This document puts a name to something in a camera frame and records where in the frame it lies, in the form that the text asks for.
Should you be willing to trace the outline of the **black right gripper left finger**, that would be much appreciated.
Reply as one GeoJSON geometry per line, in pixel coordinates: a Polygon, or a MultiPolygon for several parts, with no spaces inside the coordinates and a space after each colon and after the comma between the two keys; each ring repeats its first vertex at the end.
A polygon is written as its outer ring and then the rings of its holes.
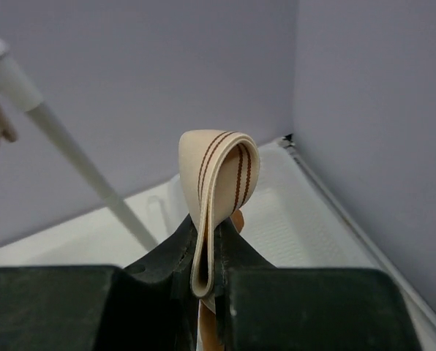
{"type": "Polygon", "coordinates": [[[126,268],[0,267],[0,350],[194,350],[196,240],[186,218],[126,268]]]}

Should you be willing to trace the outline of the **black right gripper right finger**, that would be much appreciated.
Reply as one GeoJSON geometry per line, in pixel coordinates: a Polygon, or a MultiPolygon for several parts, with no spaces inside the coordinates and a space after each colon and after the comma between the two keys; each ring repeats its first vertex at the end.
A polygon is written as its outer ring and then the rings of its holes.
{"type": "Polygon", "coordinates": [[[420,350],[394,280],[375,268],[277,268],[226,220],[214,232],[226,350],[420,350]]]}

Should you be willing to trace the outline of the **brown underwear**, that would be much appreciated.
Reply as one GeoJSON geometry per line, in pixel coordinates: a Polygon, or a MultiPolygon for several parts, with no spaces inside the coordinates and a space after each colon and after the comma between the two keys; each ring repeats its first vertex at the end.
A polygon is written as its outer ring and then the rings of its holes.
{"type": "Polygon", "coordinates": [[[239,215],[258,182],[260,156],[242,132],[198,129],[178,144],[181,188],[198,238],[190,287],[199,299],[198,335],[203,350],[223,350],[216,332],[214,230],[239,215]]]}

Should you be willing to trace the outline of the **white plastic basket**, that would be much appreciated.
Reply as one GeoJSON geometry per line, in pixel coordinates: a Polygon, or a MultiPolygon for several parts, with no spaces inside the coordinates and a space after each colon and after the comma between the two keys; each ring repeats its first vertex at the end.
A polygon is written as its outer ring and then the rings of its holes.
{"type": "MultiPolygon", "coordinates": [[[[282,142],[260,148],[260,176],[243,207],[243,237],[279,267],[367,267],[401,287],[425,350],[436,350],[436,314],[352,221],[340,216],[282,142]]],[[[0,248],[0,266],[114,264],[127,266],[146,250],[100,209],[0,248]]]]}

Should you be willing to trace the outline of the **white metal clothes rack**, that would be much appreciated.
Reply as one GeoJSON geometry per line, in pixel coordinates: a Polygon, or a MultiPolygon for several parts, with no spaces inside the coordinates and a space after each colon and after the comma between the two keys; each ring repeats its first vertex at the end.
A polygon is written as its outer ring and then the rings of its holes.
{"type": "Polygon", "coordinates": [[[137,218],[124,198],[108,183],[58,120],[42,93],[17,61],[11,57],[10,48],[2,39],[0,39],[0,93],[7,96],[17,109],[31,119],[144,249],[151,251],[158,245],[158,241],[137,218]]]}

